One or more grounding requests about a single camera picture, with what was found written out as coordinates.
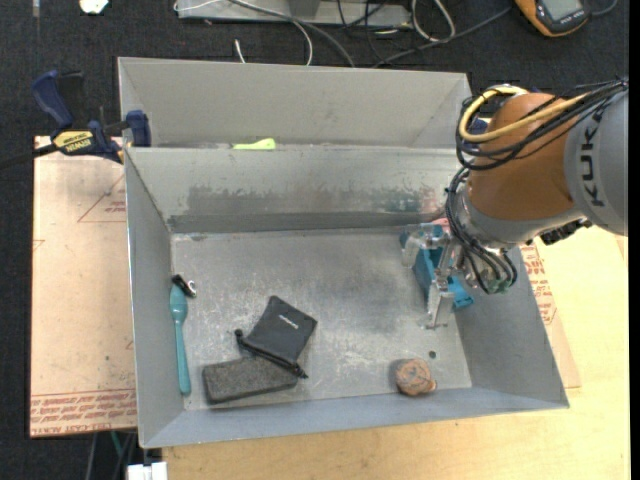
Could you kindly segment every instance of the gray sponge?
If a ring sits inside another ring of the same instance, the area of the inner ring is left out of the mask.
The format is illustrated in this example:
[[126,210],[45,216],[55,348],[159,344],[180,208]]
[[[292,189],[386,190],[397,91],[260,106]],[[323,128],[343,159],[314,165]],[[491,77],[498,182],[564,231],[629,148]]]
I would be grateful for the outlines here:
[[202,378],[211,404],[289,389],[298,382],[297,375],[259,356],[205,366]]

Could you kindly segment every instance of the yellow cable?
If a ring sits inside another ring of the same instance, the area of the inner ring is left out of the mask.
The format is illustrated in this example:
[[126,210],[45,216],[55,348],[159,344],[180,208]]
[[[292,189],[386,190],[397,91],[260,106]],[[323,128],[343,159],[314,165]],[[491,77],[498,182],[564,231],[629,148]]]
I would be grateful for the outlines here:
[[502,128],[498,128],[497,130],[493,130],[491,132],[472,134],[467,131],[467,124],[471,116],[476,112],[476,110],[478,110],[478,108],[480,108],[482,105],[484,105],[484,103],[489,101],[494,96],[503,95],[503,94],[519,95],[519,94],[527,94],[527,93],[528,91],[521,89],[520,87],[514,87],[510,85],[498,86],[498,87],[488,89],[487,91],[482,93],[482,95],[478,97],[473,103],[471,103],[471,105],[469,105],[469,108],[467,108],[467,110],[465,110],[465,112],[462,114],[462,117],[460,118],[460,124],[458,126],[458,133],[463,139],[465,139],[468,142],[477,143],[477,142],[486,142],[489,140],[493,140],[513,130],[522,128],[523,126],[526,126],[529,123],[533,123],[534,121],[538,121],[545,117],[559,114],[560,112],[564,111],[566,108],[573,106],[578,101],[580,101],[581,99],[583,99],[585,96],[588,95],[588,93],[581,94],[579,96],[576,96],[575,98],[564,101],[553,107],[547,107],[539,112],[536,112],[535,114],[531,114],[530,116],[524,119],[520,119],[515,123],[511,123],[507,126],[503,126]]

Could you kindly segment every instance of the cardboard sheet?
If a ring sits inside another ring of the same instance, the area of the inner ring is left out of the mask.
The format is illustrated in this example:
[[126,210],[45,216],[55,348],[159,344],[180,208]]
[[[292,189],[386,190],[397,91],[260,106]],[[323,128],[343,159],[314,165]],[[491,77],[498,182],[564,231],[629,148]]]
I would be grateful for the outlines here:
[[30,435],[136,426],[123,166],[35,162]]

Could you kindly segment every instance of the handheld meter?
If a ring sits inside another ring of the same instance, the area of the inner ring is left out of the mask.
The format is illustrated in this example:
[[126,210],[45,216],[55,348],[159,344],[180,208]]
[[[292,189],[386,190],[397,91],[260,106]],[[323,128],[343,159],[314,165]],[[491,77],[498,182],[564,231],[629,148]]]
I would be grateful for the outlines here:
[[545,36],[570,34],[584,25],[591,13],[582,0],[515,0],[524,16]]

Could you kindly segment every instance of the blue spoon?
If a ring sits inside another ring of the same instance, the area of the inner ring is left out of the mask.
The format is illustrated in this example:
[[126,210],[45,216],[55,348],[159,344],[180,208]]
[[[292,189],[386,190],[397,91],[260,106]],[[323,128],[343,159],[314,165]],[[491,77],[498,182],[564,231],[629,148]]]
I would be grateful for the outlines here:
[[171,287],[169,296],[169,310],[176,329],[176,354],[178,358],[178,382],[180,392],[184,396],[191,394],[191,379],[189,379],[189,366],[187,365],[187,352],[184,348],[184,337],[182,336],[182,324],[187,318],[187,298],[178,285]]

